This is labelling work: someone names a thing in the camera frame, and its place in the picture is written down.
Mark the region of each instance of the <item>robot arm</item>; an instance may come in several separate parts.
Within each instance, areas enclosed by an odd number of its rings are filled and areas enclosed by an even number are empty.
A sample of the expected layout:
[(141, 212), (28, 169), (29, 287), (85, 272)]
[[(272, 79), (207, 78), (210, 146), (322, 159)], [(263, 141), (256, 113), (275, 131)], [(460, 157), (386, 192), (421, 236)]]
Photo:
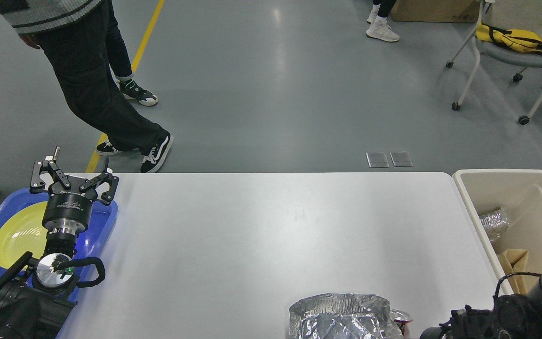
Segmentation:
[[(54, 339), (76, 305), (67, 300), (74, 289), (95, 286), (105, 278), (99, 258), (73, 256), (79, 234), (88, 230), (93, 203), (109, 205), (119, 178), (109, 171), (108, 161), (91, 180), (67, 176), (56, 164), (59, 151), (56, 147), (54, 156), (35, 161), (32, 170), (30, 193), (49, 194), (42, 221), (47, 242), (40, 259), (26, 252), (0, 277), (0, 339)], [(47, 190), (40, 178), (45, 173), (53, 180)], [(110, 188), (98, 198), (96, 188), (103, 183)], [(88, 265), (96, 267), (98, 276), (82, 282), (75, 269)]]
[[(498, 296), (499, 286), (510, 276), (540, 277), (526, 296)], [(468, 305), (451, 311), (451, 318), (438, 328), (428, 328), (420, 339), (542, 339), (542, 275), (513, 273), (499, 279), (493, 296), (493, 310), (476, 310)]]

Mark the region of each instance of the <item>sneaker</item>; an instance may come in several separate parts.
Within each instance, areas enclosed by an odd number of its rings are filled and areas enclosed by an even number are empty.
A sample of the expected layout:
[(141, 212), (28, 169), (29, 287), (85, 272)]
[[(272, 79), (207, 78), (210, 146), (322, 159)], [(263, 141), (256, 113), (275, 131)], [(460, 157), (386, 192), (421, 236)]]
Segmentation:
[(376, 19), (376, 16), (378, 13), (370, 12), (369, 16), (367, 17), (367, 23), (370, 25), (374, 25), (374, 20)]
[(156, 145), (150, 150), (150, 154), (143, 157), (142, 161), (142, 173), (154, 173), (158, 171), (164, 164), (166, 155), (173, 144), (175, 137), (167, 132), (164, 138), (160, 139)]
[(370, 25), (365, 33), (367, 34), (367, 37), (372, 37), (374, 39), (380, 39), (387, 42), (395, 42), (400, 39), (398, 34), (392, 32), (392, 28), (388, 26), (386, 21), (374, 22), (374, 25)]
[(122, 153), (122, 151), (117, 150), (110, 144), (108, 139), (104, 140), (103, 143), (95, 146), (95, 153), (101, 156), (114, 156), (116, 154)]
[(377, 17), (377, 14), (369, 13), (369, 16), (367, 17), (367, 23), (370, 24), (370, 27), (374, 25), (374, 21), (376, 21)]
[(144, 106), (153, 106), (158, 103), (158, 97), (149, 90), (141, 88), (135, 80), (121, 81), (119, 83), (120, 91), (125, 95), (125, 99), (137, 99)]

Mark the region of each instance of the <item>blue tray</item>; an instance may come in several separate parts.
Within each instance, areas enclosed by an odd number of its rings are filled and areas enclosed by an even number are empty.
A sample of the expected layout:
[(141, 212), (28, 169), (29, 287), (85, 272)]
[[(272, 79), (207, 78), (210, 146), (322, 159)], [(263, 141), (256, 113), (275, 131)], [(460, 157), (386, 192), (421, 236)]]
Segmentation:
[[(9, 195), (0, 206), (0, 228), (20, 210), (36, 204), (38, 202), (46, 202), (48, 200), (47, 193), (30, 194), (28, 188), (19, 189), (11, 195)], [(118, 206), (116, 202), (112, 202), (110, 206), (105, 206), (100, 202), (93, 203), (93, 211), (91, 214), (91, 221), (89, 228), (86, 232), (81, 233), (77, 239), (77, 254), (75, 258), (85, 258), (88, 256), (99, 256), (99, 253), (104, 248), (108, 236), (116, 223), (116, 215), (118, 212)], [(43, 253), (33, 253), (33, 258), (41, 258)], [(88, 266), (86, 268), (77, 268), (77, 274), (81, 275), (81, 280), (89, 280), (89, 276), (95, 270), (94, 267)], [(6, 269), (0, 266), (0, 276), (6, 271)], [(76, 302), (78, 300), (78, 289), (69, 297), (70, 301)]]

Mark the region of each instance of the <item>yellow floor line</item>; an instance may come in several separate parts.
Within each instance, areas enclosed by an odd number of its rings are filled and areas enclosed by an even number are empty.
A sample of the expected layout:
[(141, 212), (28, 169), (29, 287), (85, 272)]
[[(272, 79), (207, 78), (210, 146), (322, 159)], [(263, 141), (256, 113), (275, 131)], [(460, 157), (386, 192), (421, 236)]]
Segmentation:
[[(146, 50), (146, 46), (148, 45), (148, 41), (150, 40), (150, 35), (152, 34), (154, 26), (156, 26), (156, 21), (158, 20), (158, 17), (159, 17), (160, 11), (162, 10), (163, 5), (164, 5), (164, 0), (159, 0), (156, 6), (156, 9), (154, 10), (154, 13), (152, 14), (152, 19), (150, 19), (150, 23), (148, 24), (148, 28), (146, 28), (146, 32), (143, 34), (142, 43), (140, 43), (139, 48), (137, 48), (137, 53), (135, 54), (135, 57), (133, 58), (133, 62), (131, 63), (131, 69), (133, 69), (134, 73), (135, 71), (137, 71), (139, 62), (142, 60), (143, 52)], [(99, 140), (97, 141), (96, 145), (101, 144), (106, 139), (108, 139), (108, 136), (105, 133), (102, 133), (102, 135), (99, 136)], [(99, 154), (97, 154), (94, 149), (91, 155), (91, 159), (89, 160), (89, 163), (87, 165), (87, 168), (85, 169), (85, 173), (95, 172), (95, 168), (98, 162), (99, 162)]]

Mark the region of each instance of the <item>black sneaker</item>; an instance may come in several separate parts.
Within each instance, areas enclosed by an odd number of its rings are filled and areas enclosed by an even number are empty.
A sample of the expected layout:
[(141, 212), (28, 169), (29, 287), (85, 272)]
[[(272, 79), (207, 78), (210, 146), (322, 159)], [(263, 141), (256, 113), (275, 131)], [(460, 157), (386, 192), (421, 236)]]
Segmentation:
[(103, 143), (95, 146), (95, 153), (101, 155), (101, 156), (113, 156), (115, 154), (119, 154), (122, 151), (117, 150), (110, 144), (110, 141), (108, 139), (104, 140)]
[(158, 97), (149, 90), (141, 88), (135, 80), (121, 81), (120, 91), (125, 99), (137, 99), (144, 106), (153, 106), (158, 103)]
[(142, 161), (142, 173), (153, 173), (158, 171), (164, 164), (166, 155), (173, 144), (175, 137), (167, 132), (162, 139), (160, 139), (156, 145), (150, 150), (150, 154), (143, 157)]

